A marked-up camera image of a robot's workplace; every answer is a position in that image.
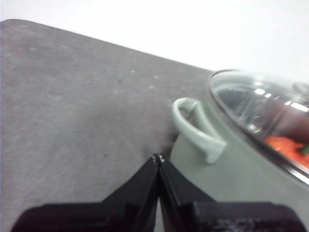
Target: tomato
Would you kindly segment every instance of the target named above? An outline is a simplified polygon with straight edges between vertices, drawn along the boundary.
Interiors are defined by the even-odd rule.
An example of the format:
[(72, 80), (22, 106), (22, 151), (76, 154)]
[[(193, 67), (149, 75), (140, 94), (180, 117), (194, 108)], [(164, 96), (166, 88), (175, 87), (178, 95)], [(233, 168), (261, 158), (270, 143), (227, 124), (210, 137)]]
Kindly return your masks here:
[(285, 157), (298, 162), (309, 168), (309, 155), (304, 156), (297, 149), (304, 146), (302, 143), (297, 143), (294, 140), (286, 137), (272, 136), (267, 137), (265, 141), (276, 151), (283, 154)]

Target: cooking pot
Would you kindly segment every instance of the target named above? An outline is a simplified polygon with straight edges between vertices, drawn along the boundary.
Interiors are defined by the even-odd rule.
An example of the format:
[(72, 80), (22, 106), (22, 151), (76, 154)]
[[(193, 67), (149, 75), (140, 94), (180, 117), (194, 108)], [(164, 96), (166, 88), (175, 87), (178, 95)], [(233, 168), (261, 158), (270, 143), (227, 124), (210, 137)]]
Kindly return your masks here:
[(309, 143), (308, 92), (285, 83), (237, 70), (211, 74), (201, 100), (173, 104), (180, 136), (170, 159), (214, 199), (284, 204), (309, 229), (309, 169), (265, 142)]

